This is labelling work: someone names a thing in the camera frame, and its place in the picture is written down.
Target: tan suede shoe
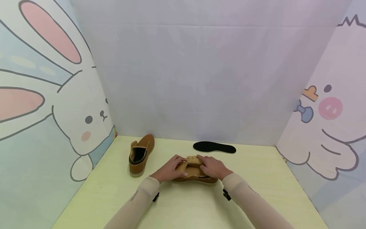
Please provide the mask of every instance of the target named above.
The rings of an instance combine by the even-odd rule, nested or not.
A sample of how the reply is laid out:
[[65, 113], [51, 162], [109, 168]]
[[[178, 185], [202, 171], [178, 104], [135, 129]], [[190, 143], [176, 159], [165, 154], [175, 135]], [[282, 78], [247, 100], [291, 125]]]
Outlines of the tan suede shoe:
[[139, 177], [145, 171], [145, 166], [149, 155], [155, 146], [154, 136], [148, 134], [144, 136], [138, 143], [131, 143], [130, 153], [130, 174], [133, 177]]
[[187, 161], [178, 166], [176, 171], [186, 172], [188, 173], [188, 176], [176, 178], [172, 180], [173, 182], [181, 183], [186, 181], [199, 181], [207, 184], [214, 184], [218, 181], [217, 178], [207, 176], [203, 173], [199, 168], [203, 163], [197, 158], [197, 156], [189, 156], [186, 159]]

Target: hand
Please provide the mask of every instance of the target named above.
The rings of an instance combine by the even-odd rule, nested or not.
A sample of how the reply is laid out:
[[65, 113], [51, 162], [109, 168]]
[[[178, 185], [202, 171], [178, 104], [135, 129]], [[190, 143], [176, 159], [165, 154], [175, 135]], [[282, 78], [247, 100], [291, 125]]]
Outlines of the hand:
[[225, 167], [224, 163], [220, 160], [216, 160], [213, 157], [197, 155], [205, 165], [201, 165], [200, 169], [207, 175], [213, 178], [218, 178], [221, 181], [227, 176], [233, 173]]
[[175, 155], [155, 173], [151, 174], [150, 177], [155, 178], [159, 183], [162, 183], [163, 181], [170, 181], [178, 177], [186, 177], [188, 175], [187, 173], [175, 171], [177, 166], [181, 162], [185, 161], [187, 161], [187, 159], [179, 155]]

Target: pig eye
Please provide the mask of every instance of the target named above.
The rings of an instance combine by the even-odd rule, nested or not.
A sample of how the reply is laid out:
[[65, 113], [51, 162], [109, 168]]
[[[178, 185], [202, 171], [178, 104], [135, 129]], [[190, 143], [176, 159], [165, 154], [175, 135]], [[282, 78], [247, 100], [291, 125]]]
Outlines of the pig eye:
[[93, 117], [90, 115], [85, 118], [86, 124], [90, 124], [90, 123], [92, 123], [92, 121], [93, 121]]
[[330, 84], [326, 85], [324, 88], [324, 92], [330, 92], [332, 90], [332, 86], [330, 86]]

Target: beige arm sleeve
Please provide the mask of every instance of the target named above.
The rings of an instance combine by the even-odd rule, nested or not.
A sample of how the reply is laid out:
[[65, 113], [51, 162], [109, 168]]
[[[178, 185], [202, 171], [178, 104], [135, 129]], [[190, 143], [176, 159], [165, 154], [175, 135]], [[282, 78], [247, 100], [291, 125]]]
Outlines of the beige arm sleeve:
[[134, 229], [142, 214], [158, 194], [160, 183], [151, 177], [145, 178], [133, 196], [112, 217], [104, 229]]
[[255, 229], [294, 229], [267, 201], [258, 195], [239, 175], [223, 179], [224, 188], [244, 211]]

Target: person's left hand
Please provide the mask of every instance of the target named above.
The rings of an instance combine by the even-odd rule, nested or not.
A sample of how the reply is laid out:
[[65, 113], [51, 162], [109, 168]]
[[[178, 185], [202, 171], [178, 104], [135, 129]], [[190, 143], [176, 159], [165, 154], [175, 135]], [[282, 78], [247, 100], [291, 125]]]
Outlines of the person's left hand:
[[187, 161], [187, 159], [179, 155], [175, 155], [155, 173], [151, 174], [150, 177], [155, 178], [159, 183], [162, 183], [163, 181], [170, 181], [178, 177], [186, 177], [188, 175], [187, 173], [175, 171], [179, 163], [185, 161]]

